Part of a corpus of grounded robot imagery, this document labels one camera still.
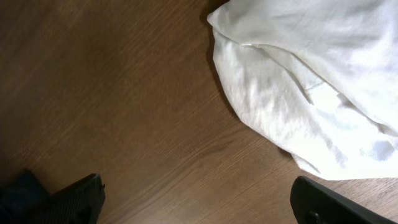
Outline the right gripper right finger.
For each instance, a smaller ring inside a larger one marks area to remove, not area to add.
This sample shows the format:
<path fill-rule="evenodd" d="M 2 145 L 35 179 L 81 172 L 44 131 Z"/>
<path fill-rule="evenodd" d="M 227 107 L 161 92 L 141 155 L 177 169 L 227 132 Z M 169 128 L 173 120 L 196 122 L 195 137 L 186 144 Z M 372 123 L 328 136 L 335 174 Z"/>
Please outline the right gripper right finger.
<path fill-rule="evenodd" d="M 295 179 L 290 205 L 298 224 L 396 224 L 305 176 Z"/>

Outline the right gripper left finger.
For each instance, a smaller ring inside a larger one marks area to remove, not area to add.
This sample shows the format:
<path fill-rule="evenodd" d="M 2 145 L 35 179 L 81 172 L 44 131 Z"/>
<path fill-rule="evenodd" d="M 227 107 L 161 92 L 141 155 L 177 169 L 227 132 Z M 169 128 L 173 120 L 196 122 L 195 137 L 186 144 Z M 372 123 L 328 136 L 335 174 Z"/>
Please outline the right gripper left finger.
<path fill-rule="evenodd" d="M 99 174 L 90 174 L 23 213 L 22 224 L 96 224 L 105 201 Z"/>

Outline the white t-shirt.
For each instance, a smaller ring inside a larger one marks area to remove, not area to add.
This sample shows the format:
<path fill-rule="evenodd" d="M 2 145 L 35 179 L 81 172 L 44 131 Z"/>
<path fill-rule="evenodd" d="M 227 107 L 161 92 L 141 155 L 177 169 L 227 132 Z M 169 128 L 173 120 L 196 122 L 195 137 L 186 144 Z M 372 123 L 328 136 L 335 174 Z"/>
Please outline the white t-shirt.
<path fill-rule="evenodd" d="M 397 176 L 397 1 L 229 1 L 208 15 L 238 118 L 326 180 Z"/>

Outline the dark green t-shirt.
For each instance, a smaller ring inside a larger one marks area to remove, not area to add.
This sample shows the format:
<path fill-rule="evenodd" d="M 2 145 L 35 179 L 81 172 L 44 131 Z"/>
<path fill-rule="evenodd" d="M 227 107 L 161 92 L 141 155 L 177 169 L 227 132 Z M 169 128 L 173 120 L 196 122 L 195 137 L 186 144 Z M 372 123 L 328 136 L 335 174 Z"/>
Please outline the dark green t-shirt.
<path fill-rule="evenodd" d="M 1 184 L 1 223 L 9 223 L 48 197 L 49 193 L 36 176 L 23 170 Z"/>

